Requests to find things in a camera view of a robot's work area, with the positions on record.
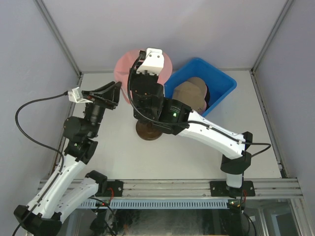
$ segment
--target pink cloth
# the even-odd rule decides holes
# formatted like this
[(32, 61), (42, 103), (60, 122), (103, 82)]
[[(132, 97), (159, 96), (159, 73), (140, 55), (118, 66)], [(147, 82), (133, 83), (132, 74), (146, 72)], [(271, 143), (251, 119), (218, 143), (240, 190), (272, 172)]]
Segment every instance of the pink cloth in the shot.
[[(127, 95), (127, 81), (128, 81), (128, 75), (129, 75), (129, 69), (132, 67), (132, 64), (139, 56), (138, 49), (134, 49), (132, 51), (127, 52), (124, 54), (116, 63), (115, 69), (114, 69), (114, 77), (116, 82), (122, 82), (122, 91), (124, 98), (127, 103), (129, 102), (128, 95)], [(161, 85), (164, 85), (164, 83), (169, 79), (169, 77), (172, 74), (173, 66), (171, 59), (169, 56), (163, 52), (164, 56), (164, 67), (159, 74), (158, 77), (158, 83)]]

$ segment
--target blue bin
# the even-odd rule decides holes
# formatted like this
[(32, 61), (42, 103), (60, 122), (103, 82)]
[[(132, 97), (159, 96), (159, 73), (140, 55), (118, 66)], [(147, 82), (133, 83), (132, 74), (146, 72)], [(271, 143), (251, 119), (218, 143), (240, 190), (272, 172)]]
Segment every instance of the blue bin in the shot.
[(201, 78), (210, 91), (210, 102), (208, 103), (210, 107), (202, 114), (203, 117), (208, 115), (237, 86), (236, 81), (222, 71), (201, 58), (194, 58), (166, 81), (164, 84), (165, 97), (172, 98), (174, 89), (191, 77)]

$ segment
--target white wall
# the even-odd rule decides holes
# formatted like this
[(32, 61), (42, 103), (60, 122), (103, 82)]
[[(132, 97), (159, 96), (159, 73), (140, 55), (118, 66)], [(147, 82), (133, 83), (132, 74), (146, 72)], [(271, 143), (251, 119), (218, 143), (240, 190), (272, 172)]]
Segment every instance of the white wall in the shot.
[[(32, 0), (2, 0), (0, 32), (0, 234), (12, 235), (15, 207), (33, 198), (55, 156), (18, 131), (15, 111), (27, 101), (66, 91), (77, 79)], [(32, 104), (22, 110), (21, 126), (57, 147), (68, 106), (66, 97)]]
[(158, 47), (178, 69), (192, 57), (251, 68), (286, 0), (44, 0), (81, 71), (113, 70)]
[(315, 219), (315, 1), (295, 1), (260, 64), (258, 82), (291, 177)]

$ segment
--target white tabletop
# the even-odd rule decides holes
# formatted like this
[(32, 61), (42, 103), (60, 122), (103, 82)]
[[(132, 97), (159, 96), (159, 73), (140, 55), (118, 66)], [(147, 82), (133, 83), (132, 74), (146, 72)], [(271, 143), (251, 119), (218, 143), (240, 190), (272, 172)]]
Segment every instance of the white tabletop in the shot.
[[(236, 89), (216, 106), (206, 119), (233, 132), (253, 133), (253, 142), (270, 138), (248, 71), (226, 71), (237, 82)], [(81, 89), (92, 90), (114, 80), (113, 73), (85, 74)], [(73, 116), (83, 117), (84, 104)], [(118, 107), (106, 110), (98, 132), (98, 146), (87, 167), (76, 177), (97, 170), (110, 179), (215, 179), (225, 178), (220, 170), (222, 154), (198, 141), (163, 134), (144, 141), (135, 131), (137, 120), (121, 94)], [(252, 154), (260, 146), (252, 146)], [(245, 178), (281, 178), (273, 149), (254, 157)]]

